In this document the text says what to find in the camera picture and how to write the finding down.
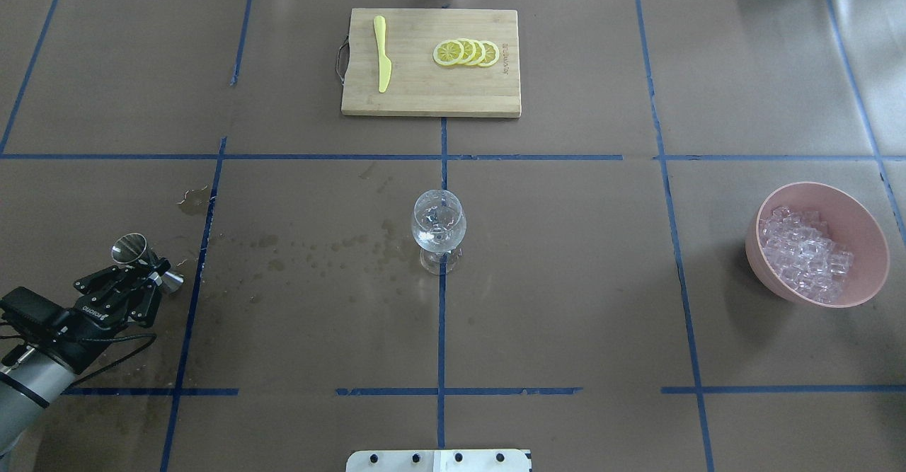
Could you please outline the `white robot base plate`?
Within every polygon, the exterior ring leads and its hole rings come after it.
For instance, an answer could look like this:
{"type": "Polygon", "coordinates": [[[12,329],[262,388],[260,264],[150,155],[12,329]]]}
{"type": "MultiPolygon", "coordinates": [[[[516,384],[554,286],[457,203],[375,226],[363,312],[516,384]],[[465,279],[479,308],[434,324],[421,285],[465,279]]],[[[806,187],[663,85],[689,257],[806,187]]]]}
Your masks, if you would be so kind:
{"type": "Polygon", "coordinates": [[[346,471],[532,471],[523,449],[404,449],[352,453],[346,471]]]}

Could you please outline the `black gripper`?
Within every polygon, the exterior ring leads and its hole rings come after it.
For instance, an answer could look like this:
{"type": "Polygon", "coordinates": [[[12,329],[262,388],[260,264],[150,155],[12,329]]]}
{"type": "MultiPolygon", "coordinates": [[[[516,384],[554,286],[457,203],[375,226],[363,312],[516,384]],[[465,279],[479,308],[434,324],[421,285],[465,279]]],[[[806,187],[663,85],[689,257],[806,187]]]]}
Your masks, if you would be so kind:
{"type": "Polygon", "coordinates": [[[74,281],[80,294],[74,307],[64,308],[42,300],[42,323],[47,337],[42,353],[68,371],[79,375],[96,362],[113,340],[130,325],[149,329],[165,292],[168,258],[152,263],[143,260],[111,265],[74,281]],[[117,310],[107,314],[98,310],[117,310]]]}

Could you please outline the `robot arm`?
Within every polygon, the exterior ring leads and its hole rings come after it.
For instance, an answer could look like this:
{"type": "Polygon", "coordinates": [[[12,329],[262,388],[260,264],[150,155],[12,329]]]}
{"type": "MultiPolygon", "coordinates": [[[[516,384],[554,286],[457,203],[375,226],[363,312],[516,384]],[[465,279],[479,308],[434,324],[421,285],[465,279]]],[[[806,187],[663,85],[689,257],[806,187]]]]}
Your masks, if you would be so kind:
{"type": "Polygon", "coordinates": [[[152,265],[111,265],[74,282],[78,299],[63,307],[17,287],[2,297],[2,324],[17,344],[2,358],[2,464],[27,427],[67,389],[94,377],[91,365],[115,343],[129,342],[127,328],[150,327],[167,294],[182,287],[182,275],[162,259],[152,265]]]}

